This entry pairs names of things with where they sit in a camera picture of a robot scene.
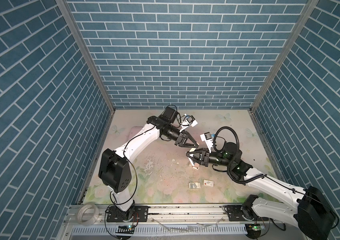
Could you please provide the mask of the white staple box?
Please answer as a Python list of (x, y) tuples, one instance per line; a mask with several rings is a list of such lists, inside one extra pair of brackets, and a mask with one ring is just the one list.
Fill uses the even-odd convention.
[(214, 182), (211, 180), (204, 180), (204, 186), (214, 187)]

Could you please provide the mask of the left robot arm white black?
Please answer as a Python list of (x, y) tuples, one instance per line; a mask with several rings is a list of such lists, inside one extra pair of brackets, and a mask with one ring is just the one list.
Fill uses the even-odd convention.
[(112, 204), (122, 213), (132, 211), (135, 202), (128, 190), (132, 175), (132, 161), (152, 142), (162, 136), (174, 141), (181, 148), (197, 148), (199, 144), (186, 131), (198, 124), (192, 115), (181, 117), (176, 108), (167, 106), (158, 117), (151, 116), (144, 127), (122, 146), (101, 154), (98, 177), (111, 191)]

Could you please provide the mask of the staple box tray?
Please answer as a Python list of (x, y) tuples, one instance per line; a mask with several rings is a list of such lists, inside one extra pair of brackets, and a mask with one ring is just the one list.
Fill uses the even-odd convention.
[(190, 189), (200, 189), (201, 188), (201, 183), (199, 183), (199, 182), (191, 182), (191, 183), (189, 183), (189, 188)]

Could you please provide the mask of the pink stapler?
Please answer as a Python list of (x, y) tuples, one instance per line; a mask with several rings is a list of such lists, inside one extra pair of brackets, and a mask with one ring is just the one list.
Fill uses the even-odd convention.
[(195, 154), (194, 154), (195, 150), (196, 150), (196, 148), (191, 148), (190, 151), (188, 152), (187, 156), (188, 156), (188, 159), (190, 161), (190, 167), (192, 167), (195, 170), (198, 170), (200, 165), (196, 161)]

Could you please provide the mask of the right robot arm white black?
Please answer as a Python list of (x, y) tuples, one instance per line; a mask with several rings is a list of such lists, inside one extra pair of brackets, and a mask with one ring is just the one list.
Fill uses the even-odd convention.
[(240, 185), (257, 189), (276, 201), (249, 195), (241, 206), (247, 221), (268, 218), (287, 223), (301, 230), (312, 240), (326, 240), (340, 222), (322, 192), (310, 186), (302, 188), (262, 173), (241, 159), (242, 151), (235, 143), (227, 143), (220, 152), (207, 148), (192, 149), (187, 157), (200, 166), (223, 166), (230, 179)]

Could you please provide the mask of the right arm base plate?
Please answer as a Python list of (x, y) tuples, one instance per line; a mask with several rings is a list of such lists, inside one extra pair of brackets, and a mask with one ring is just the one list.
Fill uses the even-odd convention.
[(240, 205), (225, 205), (224, 212), (227, 214), (230, 222), (249, 221), (247, 213)]

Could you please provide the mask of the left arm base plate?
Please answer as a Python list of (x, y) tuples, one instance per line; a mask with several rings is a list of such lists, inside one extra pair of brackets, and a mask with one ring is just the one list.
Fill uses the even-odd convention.
[(132, 205), (127, 211), (122, 211), (117, 206), (111, 205), (106, 211), (106, 221), (108, 223), (122, 223), (135, 221), (147, 222), (148, 206), (134, 206)]

